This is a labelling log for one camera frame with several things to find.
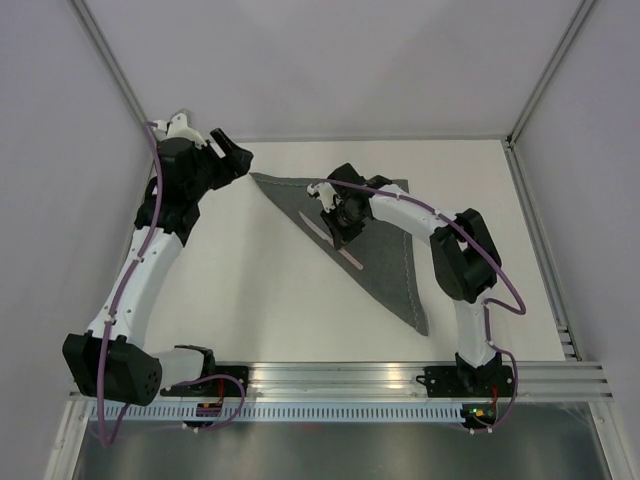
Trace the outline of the pink handled knife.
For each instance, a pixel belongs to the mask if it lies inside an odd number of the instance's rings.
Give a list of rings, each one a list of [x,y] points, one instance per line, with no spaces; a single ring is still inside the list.
[[[301,220],[305,223],[307,227],[309,227],[320,239],[326,242],[332,248],[335,247],[332,238],[325,233],[317,224],[311,221],[306,215],[304,215],[301,211],[298,212]],[[346,259],[351,265],[353,265],[358,271],[362,271],[364,269],[364,265],[359,262],[353,255],[351,255],[344,248],[339,248],[337,252]]]

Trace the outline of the grey cloth napkin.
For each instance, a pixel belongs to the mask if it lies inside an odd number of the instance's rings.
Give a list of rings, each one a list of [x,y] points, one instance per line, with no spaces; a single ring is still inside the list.
[[[276,177],[258,172],[251,177],[266,198],[374,300],[418,334],[430,333],[418,292],[411,235],[385,222],[367,223],[363,232],[343,247],[364,265],[364,269],[358,271],[301,220],[299,211],[331,237],[321,219],[321,202],[307,194],[307,186],[312,183],[310,178]]]

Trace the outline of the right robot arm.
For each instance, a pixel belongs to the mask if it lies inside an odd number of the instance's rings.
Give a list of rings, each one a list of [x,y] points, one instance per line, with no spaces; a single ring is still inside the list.
[[[349,163],[313,181],[307,193],[321,202],[321,217],[336,247],[346,246],[372,220],[397,227],[430,248],[435,279],[453,302],[458,331],[454,367],[423,375],[421,381],[432,395],[512,393],[514,371],[504,365],[493,343],[488,309],[493,287],[507,278],[478,211],[448,215],[383,176],[365,179]]]

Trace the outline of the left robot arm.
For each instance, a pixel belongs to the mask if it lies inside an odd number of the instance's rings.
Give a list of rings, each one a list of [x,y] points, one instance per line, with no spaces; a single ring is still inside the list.
[[[62,346],[82,395],[138,406],[172,387],[198,396],[217,387],[211,349],[180,344],[150,354],[145,337],[166,275],[200,217],[200,200],[246,175],[253,159],[220,128],[204,141],[169,133],[151,148],[156,174],[136,212],[123,268],[87,331],[68,335]]]

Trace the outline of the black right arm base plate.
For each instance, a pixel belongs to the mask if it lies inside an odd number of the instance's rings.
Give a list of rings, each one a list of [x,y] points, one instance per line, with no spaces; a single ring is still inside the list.
[[[423,370],[421,383],[429,398],[509,398],[515,387],[513,370],[507,365],[487,371],[429,366]]]

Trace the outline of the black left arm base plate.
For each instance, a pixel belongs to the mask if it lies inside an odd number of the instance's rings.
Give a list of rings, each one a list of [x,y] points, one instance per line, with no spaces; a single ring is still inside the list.
[[[239,398],[240,387],[247,390],[249,367],[246,365],[222,365],[205,370],[196,381],[186,381],[160,390],[162,397],[210,397]]]

